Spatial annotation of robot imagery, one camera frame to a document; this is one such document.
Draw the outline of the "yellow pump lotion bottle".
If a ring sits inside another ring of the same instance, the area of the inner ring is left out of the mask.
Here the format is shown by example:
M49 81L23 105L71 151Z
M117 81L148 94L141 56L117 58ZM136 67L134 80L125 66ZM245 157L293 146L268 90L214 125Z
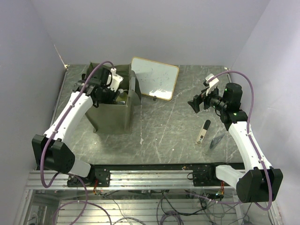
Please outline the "yellow pump lotion bottle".
M116 101L117 102L120 102L120 101L126 102L127 98L128 98L128 90L118 89L118 92L119 92L119 95L118 95Z

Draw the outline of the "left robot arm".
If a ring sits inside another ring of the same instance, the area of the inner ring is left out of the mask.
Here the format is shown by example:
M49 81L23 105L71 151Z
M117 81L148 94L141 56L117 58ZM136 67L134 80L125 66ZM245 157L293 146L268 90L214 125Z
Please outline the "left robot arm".
M43 135L35 135L32 147L40 171L54 170L63 174L79 176L85 186L91 186L96 179L91 164L77 159L69 147L71 136L85 113L101 103L113 102L123 78L111 68L103 79L94 77L96 70L78 81L70 99L56 121Z

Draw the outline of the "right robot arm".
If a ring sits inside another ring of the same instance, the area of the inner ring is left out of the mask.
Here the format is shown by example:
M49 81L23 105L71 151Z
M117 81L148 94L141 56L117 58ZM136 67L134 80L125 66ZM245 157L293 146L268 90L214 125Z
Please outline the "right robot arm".
M207 181L218 185L224 181L237 192L243 203L273 202L283 180L283 173L275 169L262 153L253 137L248 115L240 109L242 87L227 83L222 96L218 94L217 82L205 82L200 95L188 102L198 113L200 104L220 113L220 119L233 137L243 160L245 172L241 173L230 165L218 165L207 173Z

